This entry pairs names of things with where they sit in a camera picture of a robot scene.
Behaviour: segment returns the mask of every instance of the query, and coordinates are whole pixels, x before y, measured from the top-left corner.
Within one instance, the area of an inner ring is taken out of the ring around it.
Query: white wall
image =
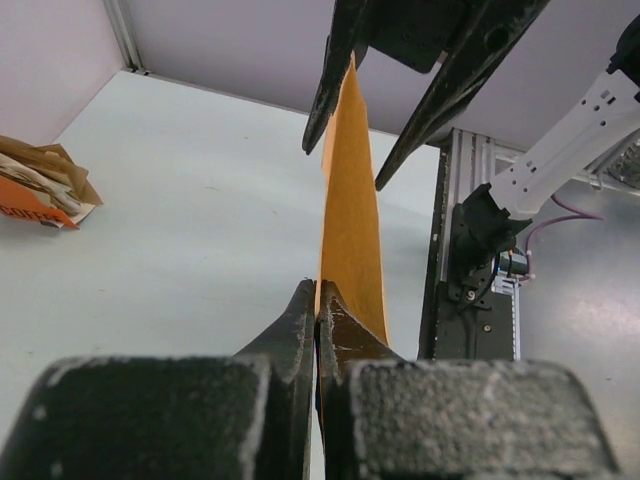
[[[0,5],[0,134],[53,141],[123,67],[102,0]]]

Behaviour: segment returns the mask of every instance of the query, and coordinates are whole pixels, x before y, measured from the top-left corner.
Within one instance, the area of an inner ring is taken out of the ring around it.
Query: brown paper bag
[[[350,312],[388,344],[367,109],[353,60],[327,126],[322,169],[327,200],[318,279],[335,282]]]

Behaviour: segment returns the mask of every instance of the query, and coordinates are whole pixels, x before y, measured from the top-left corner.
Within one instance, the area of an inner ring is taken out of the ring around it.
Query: white table surface
[[[325,184],[306,117],[118,73],[59,141],[105,205],[79,231],[0,218],[0,438],[70,355],[228,355],[315,278]],[[395,137],[372,133],[375,169]],[[438,151],[380,194],[392,347],[414,358]],[[312,478],[322,478],[317,432]]]

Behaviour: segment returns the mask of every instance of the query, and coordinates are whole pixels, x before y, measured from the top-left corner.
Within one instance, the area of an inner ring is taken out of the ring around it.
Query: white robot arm
[[[462,203],[465,229],[452,238],[463,277],[515,245],[547,199],[616,143],[640,129],[640,16],[578,104],[511,168]]]
[[[640,129],[639,94],[623,71],[602,72],[553,129],[491,181],[496,205],[514,220],[533,217],[571,177]]]

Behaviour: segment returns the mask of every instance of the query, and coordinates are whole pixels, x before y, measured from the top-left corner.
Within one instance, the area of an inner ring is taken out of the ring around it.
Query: paper bag
[[[0,213],[78,228],[102,200],[61,145],[33,147],[0,136]]]
[[[369,126],[353,60],[327,126],[322,169],[327,199],[318,279],[335,282],[351,314],[388,345]]]

